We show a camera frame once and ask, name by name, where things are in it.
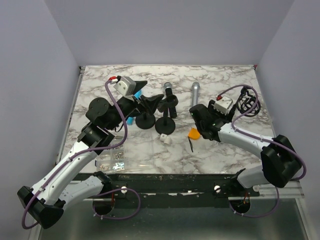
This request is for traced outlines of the black clip mic stand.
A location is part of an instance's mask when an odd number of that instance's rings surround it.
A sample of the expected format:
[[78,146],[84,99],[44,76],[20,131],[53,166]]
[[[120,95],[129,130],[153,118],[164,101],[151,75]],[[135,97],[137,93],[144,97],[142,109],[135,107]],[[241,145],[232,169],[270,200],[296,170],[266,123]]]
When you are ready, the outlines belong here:
[[[173,106],[178,105],[178,98],[173,95],[174,97],[174,103]],[[163,99],[160,101],[158,107],[158,111],[160,113],[163,113],[163,116],[160,117],[156,122],[155,122],[155,130],[158,134],[166,134],[170,135],[175,131],[176,124],[173,119],[169,117],[169,101],[167,98]]]

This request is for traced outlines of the black handheld microphone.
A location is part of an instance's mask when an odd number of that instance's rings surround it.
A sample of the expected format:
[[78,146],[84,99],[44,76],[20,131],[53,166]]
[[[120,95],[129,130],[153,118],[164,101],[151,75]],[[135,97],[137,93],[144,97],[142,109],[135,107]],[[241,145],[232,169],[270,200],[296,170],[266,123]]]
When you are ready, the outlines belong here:
[[177,110],[176,107],[173,106],[175,99],[173,97],[172,84],[170,82],[165,82],[163,88],[165,91],[166,98],[169,102],[169,116],[171,119],[175,119],[177,117]]

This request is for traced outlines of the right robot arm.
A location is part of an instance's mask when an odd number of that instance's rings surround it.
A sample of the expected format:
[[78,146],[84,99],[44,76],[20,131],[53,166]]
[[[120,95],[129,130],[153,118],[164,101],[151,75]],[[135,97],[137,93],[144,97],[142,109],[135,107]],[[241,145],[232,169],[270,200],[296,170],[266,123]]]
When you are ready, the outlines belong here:
[[229,97],[210,100],[208,106],[197,104],[189,112],[197,131],[207,140],[231,144],[261,160],[261,165],[242,169],[230,183],[230,191],[241,196],[256,185],[272,184],[283,188],[302,168],[290,141],[283,135],[257,136],[232,125],[236,105]]

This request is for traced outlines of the silver microphone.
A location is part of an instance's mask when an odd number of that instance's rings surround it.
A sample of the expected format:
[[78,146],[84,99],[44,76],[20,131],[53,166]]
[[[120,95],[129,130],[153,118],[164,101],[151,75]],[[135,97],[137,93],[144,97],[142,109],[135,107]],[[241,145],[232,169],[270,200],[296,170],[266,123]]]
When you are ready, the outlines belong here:
[[191,86],[191,107],[194,107],[198,104],[199,92],[200,92],[200,83],[197,81],[194,81]]

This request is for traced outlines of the black tripod shock mount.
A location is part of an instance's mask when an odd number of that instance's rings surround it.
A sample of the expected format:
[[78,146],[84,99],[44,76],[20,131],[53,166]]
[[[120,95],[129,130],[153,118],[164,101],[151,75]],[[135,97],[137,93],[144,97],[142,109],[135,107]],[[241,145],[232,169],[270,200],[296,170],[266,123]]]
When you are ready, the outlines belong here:
[[[235,103],[237,110],[241,113],[244,114],[247,112],[249,109],[251,109],[256,102],[256,97],[249,92],[248,87],[243,87],[240,91],[240,95]],[[250,111],[249,113],[245,114],[245,117],[248,118],[253,118],[259,114],[261,110],[261,103],[258,100],[257,104],[255,105],[254,109]]]

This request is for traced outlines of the black shock mount stand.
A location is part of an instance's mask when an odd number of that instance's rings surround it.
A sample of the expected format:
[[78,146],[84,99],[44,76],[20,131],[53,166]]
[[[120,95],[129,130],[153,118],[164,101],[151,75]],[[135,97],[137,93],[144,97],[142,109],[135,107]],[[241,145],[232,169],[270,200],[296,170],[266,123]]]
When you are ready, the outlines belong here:
[[147,102],[141,101],[140,105],[140,115],[135,117],[135,124],[142,130],[151,129],[156,123],[154,113]]

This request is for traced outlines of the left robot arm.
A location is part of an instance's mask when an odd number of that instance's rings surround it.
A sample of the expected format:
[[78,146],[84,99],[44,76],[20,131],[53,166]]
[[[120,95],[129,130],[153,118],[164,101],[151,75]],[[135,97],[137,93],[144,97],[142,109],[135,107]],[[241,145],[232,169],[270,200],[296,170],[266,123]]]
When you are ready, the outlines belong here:
[[71,204],[88,197],[107,197],[113,193],[109,177],[102,172],[93,173],[87,180],[69,190],[69,183],[102,152],[117,148],[128,137],[127,118],[138,114],[153,114],[164,98],[135,94],[148,82],[129,77],[112,76],[105,83],[110,100],[94,98],[86,112],[89,120],[76,142],[59,163],[33,186],[22,186],[17,196],[24,207],[21,225],[25,230],[40,225],[48,229],[62,217]]

